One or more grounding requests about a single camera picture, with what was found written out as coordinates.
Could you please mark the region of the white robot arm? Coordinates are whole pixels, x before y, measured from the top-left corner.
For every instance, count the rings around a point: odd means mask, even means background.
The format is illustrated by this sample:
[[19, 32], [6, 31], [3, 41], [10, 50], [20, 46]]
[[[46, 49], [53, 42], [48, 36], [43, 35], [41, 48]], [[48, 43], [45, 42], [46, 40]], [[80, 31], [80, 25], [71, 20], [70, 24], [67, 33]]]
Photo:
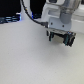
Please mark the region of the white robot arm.
[[82, 0], [46, 0], [42, 20], [47, 29], [56, 33], [84, 33], [84, 5]]

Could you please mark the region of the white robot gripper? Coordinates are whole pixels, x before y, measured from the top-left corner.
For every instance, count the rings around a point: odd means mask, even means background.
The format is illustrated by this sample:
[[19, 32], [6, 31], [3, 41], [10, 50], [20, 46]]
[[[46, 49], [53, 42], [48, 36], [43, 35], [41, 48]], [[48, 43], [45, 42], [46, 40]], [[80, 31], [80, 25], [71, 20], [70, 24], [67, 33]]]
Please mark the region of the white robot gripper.
[[75, 11], [73, 6], [47, 6], [47, 28], [53, 32], [65, 33], [71, 30], [72, 15]]

